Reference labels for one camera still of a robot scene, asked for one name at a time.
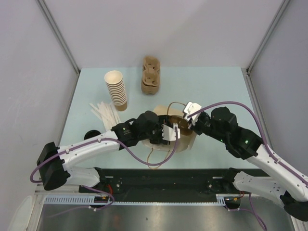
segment light blue table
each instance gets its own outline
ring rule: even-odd
[[[65,124],[61,145],[83,140],[92,129],[105,132],[100,121],[90,110],[89,103],[111,102],[104,75],[111,70],[123,73],[128,95],[128,108],[119,112],[122,122],[137,118],[139,114],[153,110],[157,105],[168,106],[172,101],[188,101],[207,106],[220,101],[238,101],[252,108],[248,91],[239,67],[161,67],[161,86],[156,95],[144,95],[141,91],[141,67],[131,68],[84,68],[81,71],[73,101]],[[236,114],[238,123],[256,132],[251,115],[242,107],[227,105]],[[141,142],[131,150],[146,160],[150,149]],[[151,163],[164,159],[166,153],[156,151]],[[102,154],[80,163],[81,167],[147,168],[137,162],[125,150]],[[190,151],[175,153],[161,168],[256,168],[256,166],[233,157],[223,143],[205,135],[197,136]]]

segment white paper cup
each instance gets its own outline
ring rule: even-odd
[[[107,85],[112,86],[112,85],[117,85],[120,82],[123,82],[123,75],[119,71],[109,71],[105,77],[105,82]]]
[[[125,87],[122,86],[122,87],[119,88],[119,89],[109,89],[109,88],[108,88],[108,91],[109,91],[110,93],[115,93],[115,94],[117,94],[117,93],[125,92]]]
[[[119,91],[119,92],[115,92],[115,93],[110,92],[109,94],[110,94],[110,96],[112,96],[112,97],[118,97],[118,96],[125,95],[126,92],[125,92],[125,91]]]
[[[111,98],[112,102],[118,103],[119,101],[127,100],[126,95],[119,98]]]
[[[127,95],[122,73],[119,71],[109,71],[105,75],[104,80],[116,109],[124,111],[127,108]]]
[[[115,106],[121,106],[123,104],[127,103],[127,100],[121,101],[119,103],[113,103]]]

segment white enclosure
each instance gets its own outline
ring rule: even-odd
[[[248,67],[282,0],[47,0],[79,66]]]
[[[77,75],[35,1],[0,3],[0,229],[35,184],[42,147],[60,139]]]
[[[308,174],[308,1],[290,3],[251,73],[273,148]]]
[[[141,67],[151,54],[164,67],[246,69],[287,2],[45,0],[76,61],[73,67],[40,1],[0,3],[1,230],[34,193],[29,176],[42,147],[60,140],[77,67]],[[273,149],[308,175],[307,22],[308,1],[291,1],[249,74]]]

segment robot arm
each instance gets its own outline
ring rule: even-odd
[[[277,182],[255,178],[233,168],[229,169],[224,180],[240,191],[268,198],[283,206],[295,218],[308,221],[306,180],[299,179],[295,174],[305,176],[272,150],[270,151],[278,161],[271,158],[262,139],[254,132],[238,126],[236,116],[228,108],[216,108],[211,116],[205,112],[193,115],[199,109],[200,105],[189,102],[183,111],[190,130],[224,143],[233,156],[256,165]],[[170,119],[167,115],[157,116],[148,111],[137,119],[116,125],[111,131],[76,144],[60,147],[56,147],[54,143],[46,144],[37,161],[44,189],[53,190],[64,184],[96,187],[104,180],[101,170],[75,167],[76,164],[99,154],[123,149],[119,143],[131,147],[141,140],[149,139],[153,144],[169,144],[175,139],[175,129],[180,134],[177,125],[174,124],[174,118]]]
[[[199,109],[200,105],[189,102],[183,111],[190,129],[198,135],[205,134],[224,143],[229,153],[256,165],[276,182],[255,178],[233,168],[225,179],[236,189],[270,199],[293,217],[308,221],[306,176],[268,148],[277,161],[274,160],[268,153],[265,146],[267,144],[263,144],[262,139],[254,132],[238,126],[236,116],[227,107],[212,110],[211,116],[205,112],[193,115]]]
[[[56,147],[54,142],[48,143],[37,161],[44,189],[54,190],[64,184],[94,187],[104,178],[100,169],[76,167],[76,164],[103,153],[121,150],[123,146],[120,143],[131,147],[149,139],[151,143],[169,144],[175,140],[175,129],[180,138],[177,127],[177,124],[170,122],[170,116],[158,116],[147,111],[137,119],[117,124],[110,131],[79,143],[60,147]]]

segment stainless steel surface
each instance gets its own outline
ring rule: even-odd
[[[247,70],[248,70],[248,73],[251,72],[252,68],[254,67],[256,61],[258,60],[260,54],[262,53],[265,45],[267,44],[269,38],[271,37],[274,29],[276,28],[277,24],[279,23],[280,19],[282,18],[283,14],[285,13],[285,10],[287,9],[287,7],[289,6],[289,3],[291,2],[292,0],[283,0],[283,2],[281,3],[273,21],[271,22],[268,30],[266,31],[265,33],[265,36],[263,37],[254,57],[252,58]]]
[[[269,231],[294,231],[290,216],[271,201],[254,197],[257,213]],[[93,212],[88,208],[48,216],[74,205],[44,205],[38,231],[261,231],[255,217],[245,211],[228,212],[220,206],[111,206]],[[245,197],[242,208],[250,208]]]
[[[38,6],[41,8],[44,16],[46,17],[47,19],[47,22],[48,24],[50,25],[54,35],[56,36],[57,40],[59,41],[61,47],[63,48],[68,60],[70,61],[73,69],[75,70],[76,74],[79,76],[79,73],[80,73],[80,70],[77,66],[77,63],[65,41],[65,39],[63,38],[60,30],[59,30],[59,27],[57,26],[56,24],[56,21],[54,20],[45,0],[37,0],[37,3],[38,3]]]

